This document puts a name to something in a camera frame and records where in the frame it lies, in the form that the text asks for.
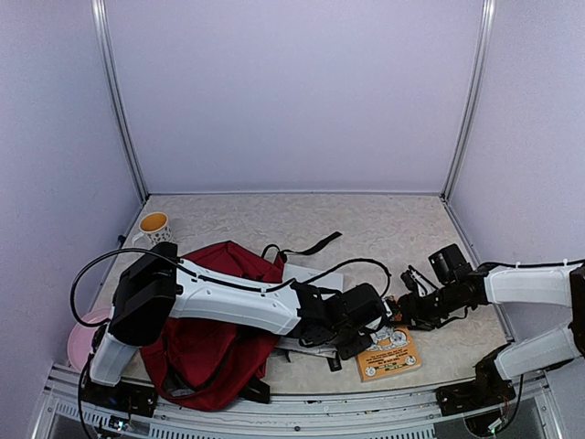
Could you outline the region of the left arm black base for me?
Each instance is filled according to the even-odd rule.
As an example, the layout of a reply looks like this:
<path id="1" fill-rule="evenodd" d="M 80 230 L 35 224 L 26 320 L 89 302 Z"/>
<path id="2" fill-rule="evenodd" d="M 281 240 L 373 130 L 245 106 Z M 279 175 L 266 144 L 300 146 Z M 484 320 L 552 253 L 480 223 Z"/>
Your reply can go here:
<path id="1" fill-rule="evenodd" d="M 120 381 L 114 387 L 107 387 L 87 381 L 81 385 L 80 398 L 83 402 L 110 409 L 152 418 L 158 401 L 158 393 L 152 387 Z"/>

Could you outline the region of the red backpack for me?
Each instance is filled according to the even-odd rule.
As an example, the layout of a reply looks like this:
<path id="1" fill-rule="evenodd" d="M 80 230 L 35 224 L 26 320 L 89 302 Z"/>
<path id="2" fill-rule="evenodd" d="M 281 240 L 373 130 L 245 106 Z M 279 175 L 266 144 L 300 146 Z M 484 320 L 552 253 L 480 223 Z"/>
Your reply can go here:
<path id="1" fill-rule="evenodd" d="M 214 243 L 184 258 L 227 275 L 279 283 L 290 250 L 273 261 L 233 241 Z M 213 412 L 236 399 L 268 404 L 271 389 L 262 381 L 279 337 L 258 328 L 197 318 L 168 318 L 161 336 L 140 349 L 147 374 L 163 399 L 193 410 Z"/>

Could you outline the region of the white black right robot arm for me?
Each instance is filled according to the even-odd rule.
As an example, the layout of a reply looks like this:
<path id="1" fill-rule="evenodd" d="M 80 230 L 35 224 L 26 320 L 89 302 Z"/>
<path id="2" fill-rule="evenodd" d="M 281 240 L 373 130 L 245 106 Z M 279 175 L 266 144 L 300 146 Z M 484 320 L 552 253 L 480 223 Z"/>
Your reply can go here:
<path id="1" fill-rule="evenodd" d="M 400 276 L 408 292 L 397 301 L 401 323 L 433 330 L 455 312 L 491 305 L 501 309 L 512 341 L 471 380 L 467 396 L 478 406 L 499 395 L 503 380 L 554 368 L 584 354 L 584 262 L 544 264 L 485 262 L 451 267 L 436 262 L 435 285 L 410 266 Z"/>

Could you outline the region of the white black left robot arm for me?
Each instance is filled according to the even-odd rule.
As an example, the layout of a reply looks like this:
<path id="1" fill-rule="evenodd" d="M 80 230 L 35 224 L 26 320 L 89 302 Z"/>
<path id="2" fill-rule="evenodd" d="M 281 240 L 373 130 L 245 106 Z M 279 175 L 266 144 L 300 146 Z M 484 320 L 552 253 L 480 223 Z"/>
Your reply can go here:
<path id="1" fill-rule="evenodd" d="M 343 288 L 336 270 L 285 264 L 280 284 L 204 268 L 163 242 L 122 272 L 105 335 L 90 365 L 93 393 L 111 407 L 128 388 L 122 374 L 135 352 L 152 345 L 168 318 L 202 318 L 296 338 L 308 348 L 332 344 L 341 359 L 368 348 L 391 311 L 368 283 Z"/>

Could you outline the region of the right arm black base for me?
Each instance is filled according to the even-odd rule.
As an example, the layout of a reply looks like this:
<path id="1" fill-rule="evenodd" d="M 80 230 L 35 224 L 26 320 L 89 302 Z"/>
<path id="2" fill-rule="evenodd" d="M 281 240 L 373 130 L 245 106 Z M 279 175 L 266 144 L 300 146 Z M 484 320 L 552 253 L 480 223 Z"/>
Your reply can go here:
<path id="1" fill-rule="evenodd" d="M 511 380 L 503 379 L 494 358 L 484 358 L 475 365 L 475 377 L 435 391 L 442 416 L 472 412 L 516 398 Z"/>

